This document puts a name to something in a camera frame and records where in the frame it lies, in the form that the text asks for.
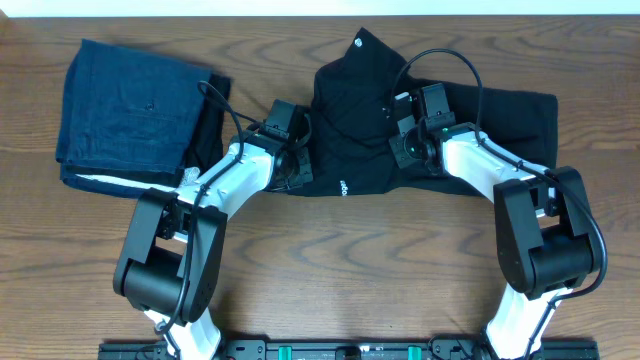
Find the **black t-shirt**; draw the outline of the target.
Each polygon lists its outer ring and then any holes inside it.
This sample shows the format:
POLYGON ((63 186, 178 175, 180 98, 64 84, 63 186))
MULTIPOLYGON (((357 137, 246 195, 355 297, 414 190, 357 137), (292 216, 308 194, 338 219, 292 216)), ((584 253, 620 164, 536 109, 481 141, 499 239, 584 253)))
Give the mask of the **black t-shirt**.
MULTIPOLYGON (((401 169, 389 145, 398 127, 386 116, 389 93, 428 85, 409 75, 398 79, 405 59, 367 29, 360 29, 343 57, 321 67, 310 105, 307 144, 314 179, 297 196, 384 194, 400 187, 475 195, 460 179, 401 169)), ((457 122, 479 122, 497 145, 548 168, 558 153, 558 100, 552 94, 509 91, 447 82, 457 122)))

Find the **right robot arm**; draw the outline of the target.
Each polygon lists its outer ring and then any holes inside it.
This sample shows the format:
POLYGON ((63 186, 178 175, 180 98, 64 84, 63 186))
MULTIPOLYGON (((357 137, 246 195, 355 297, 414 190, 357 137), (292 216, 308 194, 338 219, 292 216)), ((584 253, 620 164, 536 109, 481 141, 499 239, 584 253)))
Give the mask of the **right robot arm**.
POLYGON ((506 280, 473 359, 544 358, 542 334, 558 306, 597 289, 608 266, 603 234, 579 172, 549 169, 495 144, 477 122, 456 121, 440 84, 393 96, 389 143, 402 168, 421 164, 464 181, 494 207, 506 280))

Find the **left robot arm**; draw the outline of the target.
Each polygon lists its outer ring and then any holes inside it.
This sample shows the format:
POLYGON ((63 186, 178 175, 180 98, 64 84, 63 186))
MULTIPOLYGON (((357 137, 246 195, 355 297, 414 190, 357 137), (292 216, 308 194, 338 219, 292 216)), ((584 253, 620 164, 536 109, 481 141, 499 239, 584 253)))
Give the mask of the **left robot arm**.
POLYGON ((208 306, 226 227, 254 194, 313 179, 308 108, 277 100, 263 122, 234 136, 228 153, 188 185, 138 199, 113 288, 154 323, 156 343, 104 343, 102 359, 212 359, 222 342, 208 306))

